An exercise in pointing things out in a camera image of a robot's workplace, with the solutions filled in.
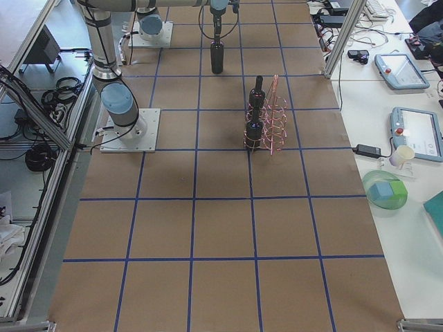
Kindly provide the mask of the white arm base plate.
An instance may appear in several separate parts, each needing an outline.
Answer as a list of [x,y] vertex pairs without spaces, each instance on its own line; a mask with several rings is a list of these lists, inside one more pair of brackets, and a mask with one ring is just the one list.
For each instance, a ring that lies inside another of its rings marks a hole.
[[102,153],[155,152],[158,137],[160,109],[140,109],[138,121],[131,131],[130,127],[115,127],[111,116],[106,125],[111,129],[103,134],[104,143],[99,146]]
[[133,35],[129,38],[129,46],[133,48],[169,48],[172,40],[173,23],[163,22],[163,27],[159,34],[149,35],[139,33],[139,23],[134,23]]

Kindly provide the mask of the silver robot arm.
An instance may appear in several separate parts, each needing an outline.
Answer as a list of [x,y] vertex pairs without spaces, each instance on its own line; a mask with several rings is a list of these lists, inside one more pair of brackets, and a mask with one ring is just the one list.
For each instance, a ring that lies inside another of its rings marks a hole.
[[138,105],[133,93],[121,78],[118,69],[114,37],[111,28],[112,12],[135,12],[139,22],[139,34],[157,35],[163,22],[159,17],[161,7],[210,7],[213,15],[214,35],[210,45],[211,67],[214,74],[224,68],[222,43],[222,15],[232,5],[238,13],[238,1],[78,1],[87,25],[93,53],[93,84],[114,122],[118,134],[128,137],[142,131]]
[[157,36],[163,29],[163,21],[157,7],[137,8],[136,18],[139,24],[139,35],[148,40]]

